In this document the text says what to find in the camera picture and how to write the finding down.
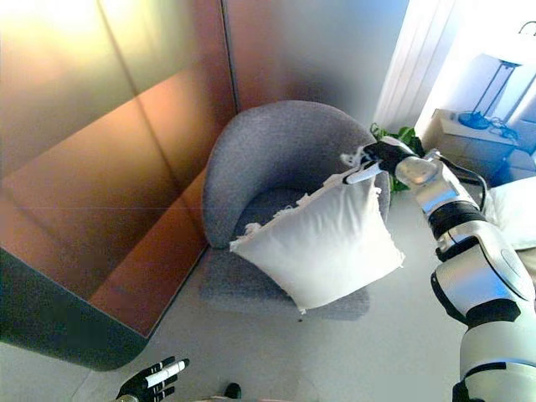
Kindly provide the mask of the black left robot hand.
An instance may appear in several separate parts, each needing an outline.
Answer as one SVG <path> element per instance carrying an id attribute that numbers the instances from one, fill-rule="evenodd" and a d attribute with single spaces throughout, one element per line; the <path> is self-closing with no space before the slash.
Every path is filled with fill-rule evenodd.
<path id="1" fill-rule="evenodd" d="M 115 401 L 163 401 L 175 392 L 173 384 L 189 364 L 188 358 L 165 358 L 130 377 L 120 387 Z"/>

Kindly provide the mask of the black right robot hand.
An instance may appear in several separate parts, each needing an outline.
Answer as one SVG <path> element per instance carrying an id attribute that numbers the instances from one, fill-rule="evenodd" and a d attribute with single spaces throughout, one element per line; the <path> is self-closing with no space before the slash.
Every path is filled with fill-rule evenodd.
<path id="1" fill-rule="evenodd" d="M 407 157 L 417 157 L 407 145 L 393 137 L 359 147 L 353 154 L 342 154 L 341 160 L 355 171 L 344 176 L 345 184 L 356 184 L 374 178 L 382 172 L 394 174 L 397 165 Z"/>

